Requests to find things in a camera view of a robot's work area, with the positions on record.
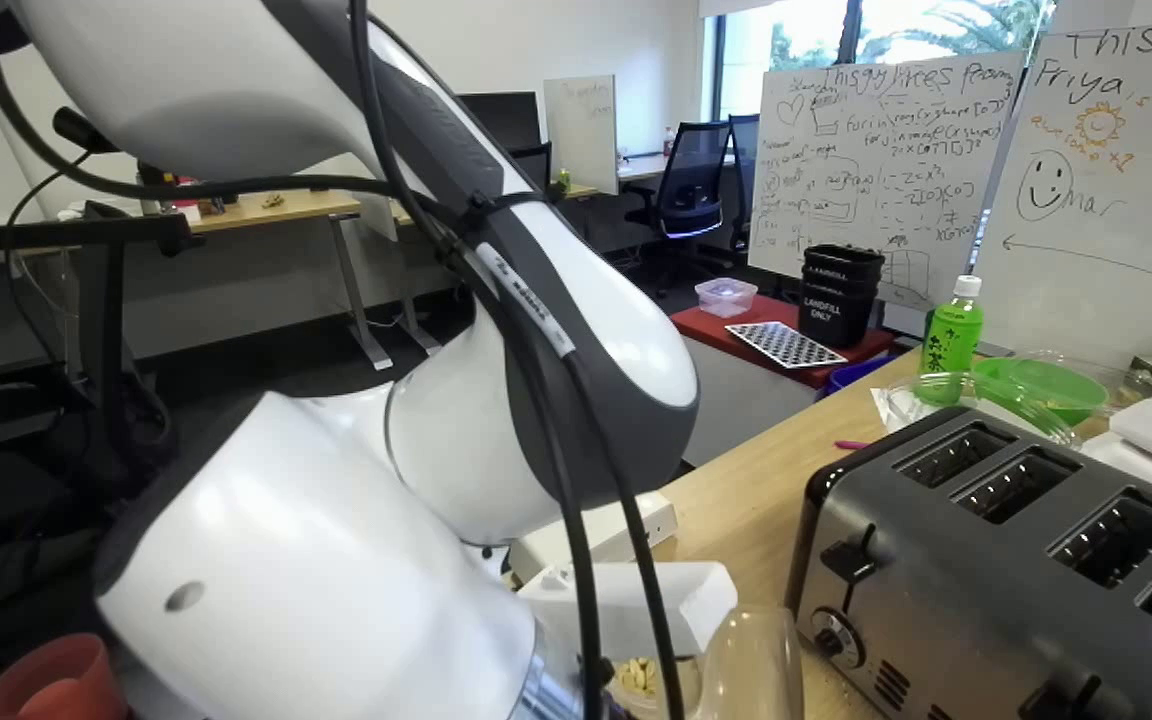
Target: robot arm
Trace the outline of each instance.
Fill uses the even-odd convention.
[[[240,181],[353,154],[382,176],[360,114],[348,0],[30,0],[18,14],[89,122],[141,161],[199,181]],[[393,150],[418,192],[453,212],[530,192],[504,154],[388,27],[370,26],[370,38]],[[695,415],[695,375],[668,316],[542,200],[481,215],[465,250],[499,256],[572,339],[596,423],[630,483],[637,494],[663,483]],[[393,403],[400,478],[481,546],[545,521],[542,505],[518,505],[538,496],[526,483],[542,480],[545,496],[557,496],[557,480],[538,473],[545,449],[538,403],[504,353],[496,367],[481,362],[483,345],[491,339],[455,345],[461,358],[433,362]],[[545,403],[582,478],[582,505],[603,505],[613,499],[607,458],[596,451],[561,358],[538,358],[553,392]],[[491,467],[499,458],[522,458],[538,480],[526,480],[522,464]]]
[[[353,154],[382,176],[348,0],[14,8],[81,114],[155,168],[247,181]],[[211,717],[504,717],[545,634],[455,539],[603,505],[617,473],[663,483],[695,415],[668,316],[549,205],[499,205],[526,176],[383,26],[370,46],[400,172],[465,215],[455,253],[504,326],[469,330],[382,403],[268,398],[118,533],[102,614]]]

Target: whiteboard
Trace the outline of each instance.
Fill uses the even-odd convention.
[[[569,172],[578,187],[617,198],[617,76],[545,79],[545,122],[553,172]]]
[[[884,253],[884,300],[924,307],[969,263],[1019,58],[768,72],[748,263]]]
[[[1043,40],[982,275],[992,345],[1103,367],[1152,353],[1152,27]]]
[[[1152,26],[1152,0],[1062,0],[1051,31],[1101,31],[1125,26]]]

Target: wooden table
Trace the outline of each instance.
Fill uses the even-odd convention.
[[[845,458],[838,439],[884,436],[869,389],[898,389],[912,375],[917,358],[909,353],[668,483],[663,496],[678,505],[678,539],[656,558],[720,560],[739,589],[739,603],[783,603],[809,478]],[[815,651],[804,647],[800,658],[809,720],[882,717]]]
[[[353,219],[353,215],[360,215],[360,200],[348,192],[252,192],[215,215],[188,219],[188,228],[195,235],[211,235],[264,223]]]

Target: green bottle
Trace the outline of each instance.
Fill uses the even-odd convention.
[[[572,172],[561,168],[557,181],[553,181],[553,200],[569,200],[569,192],[572,192]]]
[[[961,275],[953,300],[931,307],[917,398],[929,403],[956,403],[963,372],[975,365],[983,311],[982,275]]]

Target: stainless steel toaster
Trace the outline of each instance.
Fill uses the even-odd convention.
[[[812,478],[787,610],[884,717],[1152,717],[1152,483],[929,415]]]

